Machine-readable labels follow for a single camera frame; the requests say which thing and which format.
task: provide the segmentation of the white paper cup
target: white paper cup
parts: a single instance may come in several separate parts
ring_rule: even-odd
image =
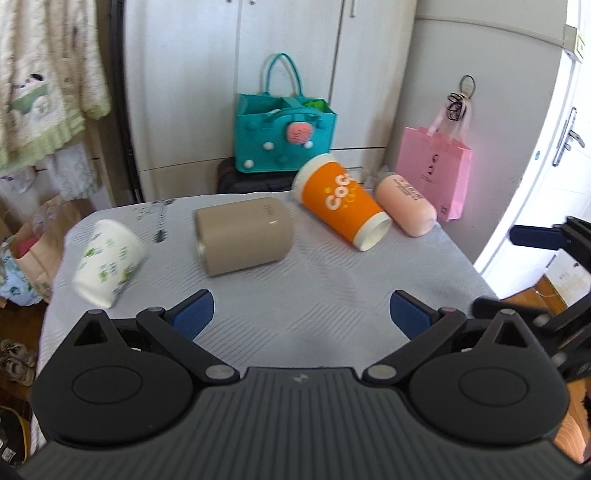
[[[145,245],[126,226],[114,220],[99,220],[72,287],[89,303],[111,308],[145,257]]]

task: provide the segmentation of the bag handle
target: bag handle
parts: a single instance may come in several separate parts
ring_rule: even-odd
[[[456,138],[456,132],[458,130],[458,127],[461,125],[462,127],[460,128],[460,132],[457,136],[457,139],[460,142],[465,143],[466,135],[468,133],[468,130],[470,129],[470,123],[472,122],[472,102],[470,101],[470,98],[464,95],[463,93],[458,93],[457,95],[462,97],[462,110],[460,111],[460,119],[458,120],[456,126],[450,134],[450,137]],[[439,114],[437,115],[437,117],[429,127],[429,130],[427,131],[427,135],[429,135],[429,137],[432,137],[435,134],[435,132],[437,132],[441,128],[441,124],[443,123],[443,120],[446,118],[446,111],[447,105],[444,105],[441,108],[441,110],[439,110]]]
[[[269,118],[265,119],[266,122],[274,122],[279,117],[286,116],[286,115],[313,115],[314,118],[311,119],[312,121],[320,119],[320,115],[316,112],[318,110],[309,106],[296,106],[292,108],[284,108],[278,112],[272,113],[269,115]]]
[[[275,55],[275,57],[273,58],[273,60],[271,60],[271,63],[269,64],[269,68],[267,70],[267,77],[265,79],[265,91],[263,92],[263,94],[270,95],[269,87],[271,86],[271,72],[273,70],[273,67],[275,66],[275,63],[277,63],[277,61],[281,57],[285,57],[287,59],[288,63],[291,66],[291,70],[294,74],[294,77],[296,79],[295,82],[297,83],[297,91],[298,91],[296,98],[303,98],[304,94],[302,93],[302,90],[301,90],[300,72],[298,72],[296,64],[294,63],[292,58],[287,53],[283,53],[283,52]]]

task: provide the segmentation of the beige tumbler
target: beige tumbler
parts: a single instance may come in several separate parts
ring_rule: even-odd
[[[195,210],[194,220],[197,250],[210,276],[281,260],[291,250],[290,213],[270,197]]]

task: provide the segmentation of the teal felt bag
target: teal felt bag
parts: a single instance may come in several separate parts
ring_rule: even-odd
[[[281,57],[293,70],[295,97],[269,94],[271,73]],[[236,168],[242,172],[299,170],[311,158],[330,151],[335,124],[336,113],[328,103],[304,97],[296,64],[287,53],[278,53],[267,70],[265,92],[240,94],[234,130]]]

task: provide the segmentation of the white door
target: white door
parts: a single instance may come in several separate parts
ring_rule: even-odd
[[[581,18],[587,18],[585,11],[582,11]],[[585,30],[585,36],[589,38],[591,31],[588,28]],[[565,62],[567,67],[573,67],[569,61]],[[571,80],[571,88],[563,86],[567,92],[566,102],[560,123],[554,129],[553,148],[540,168],[529,198],[516,217],[514,223],[517,225],[551,227],[564,223],[567,216],[583,216],[591,200],[590,59],[582,65],[574,65]],[[574,122],[569,120],[573,115],[572,107],[576,109]],[[564,150],[562,156],[560,151],[564,143],[560,138],[566,139],[567,148],[570,148]],[[555,255],[553,251],[516,247],[505,239],[482,275],[500,298],[506,298],[535,285]]]
[[[386,147],[402,88],[416,0],[345,0],[330,107],[334,149]]]
[[[226,0],[125,1],[139,171],[232,156],[239,8]]]
[[[327,99],[341,7],[342,0],[243,0],[238,92],[262,92],[269,61],[275,53],[286,52],[298,67],[304,95]],[[276,65],[270,90],[274,96],[295,94],[286,62]]]

